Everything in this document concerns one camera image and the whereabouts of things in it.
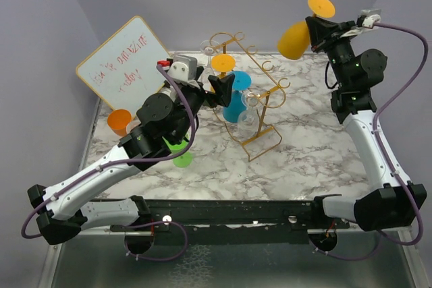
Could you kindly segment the blue goblet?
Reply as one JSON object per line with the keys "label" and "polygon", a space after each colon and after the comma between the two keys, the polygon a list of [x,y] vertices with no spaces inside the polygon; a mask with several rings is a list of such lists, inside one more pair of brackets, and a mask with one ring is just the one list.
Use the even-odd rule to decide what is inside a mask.
{"label": "blue goblet", "polygon": [[246,110],[242,96],[252,84],[251,77],[245,71],[233,71],[229,74],[235,76],[232,86],[231,103],[222,110],[223,118],[230,123],[237,123],[239,115]]}

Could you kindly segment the yellow goblet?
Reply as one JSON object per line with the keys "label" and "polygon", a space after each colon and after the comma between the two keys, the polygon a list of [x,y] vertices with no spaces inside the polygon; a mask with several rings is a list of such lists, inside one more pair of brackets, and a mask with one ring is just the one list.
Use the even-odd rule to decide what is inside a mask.
{"label": "yellow goblet", "polygon": [[[312,17],[332,18],[335,6],[330,0],[308,0]],[[277,50],[286,59],[298,60],[310,45],[310,36],[306,20],[291,25],[277,42]]]}
{"label": "yellow goblet", "polygon": [[211,60],[211,67],[219,79],[226,77],[226,75],[231,72],[235,66],[236,60],[226,53],[218,54]]}

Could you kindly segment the clear wine glass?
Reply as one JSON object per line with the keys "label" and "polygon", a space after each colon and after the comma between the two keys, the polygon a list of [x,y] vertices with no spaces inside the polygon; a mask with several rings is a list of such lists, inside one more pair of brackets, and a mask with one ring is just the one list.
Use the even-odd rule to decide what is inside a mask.
{"label": "clear wine glass", "polygon": [[200,51],[207,57],[207,64],[205,65],[203,72],[200,76],[200,81],[202,83],[206,82],[209,75],[213,75],[213,68],[211,67],[211,60],[217,54],[215,49],[219,43],[215,40],[205,40],[200,44]]}

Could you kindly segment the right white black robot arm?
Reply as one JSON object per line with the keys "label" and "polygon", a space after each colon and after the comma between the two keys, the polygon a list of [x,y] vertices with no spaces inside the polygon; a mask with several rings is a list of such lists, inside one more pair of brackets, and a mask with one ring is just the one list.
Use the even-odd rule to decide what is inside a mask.
{"label": "right white black robot arm", "polygon": [[330,22],[317,16],[305,19],[314,52],[324,52],[337,80],[331,109],[350,135],[369,181],[361,198],[321,196],[310,211],[311,223],[325,228],[334,218],[356,223],[364,231],[409,226],[427,197],[414,184],[392,152],[379,122],[371,88],[382,82],[387,56],[378,49],[355,55],[351,40],[360,32],[357,22]]}

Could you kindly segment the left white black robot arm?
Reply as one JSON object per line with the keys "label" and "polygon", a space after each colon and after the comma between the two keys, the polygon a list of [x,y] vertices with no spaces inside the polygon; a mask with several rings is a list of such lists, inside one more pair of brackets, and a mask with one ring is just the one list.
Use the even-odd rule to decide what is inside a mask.
{"label": "left white black robot arm", "polygon": [[232,74],[222,79],[209,76],[214,91],[207,92],[201,84],[181,85],[168,77],[174,95],[150,95],[136,112],[140,123],[98,161],[56,185],[29,188],[28,197],[34,208],[30,216],[36,218],[38,236],[57,245],[94,227],[144,229],[151,217],[142,198],[96,202],[95,196],[187,152],[195,138],[196,114],[203,105],[228,106],[234,79]]}

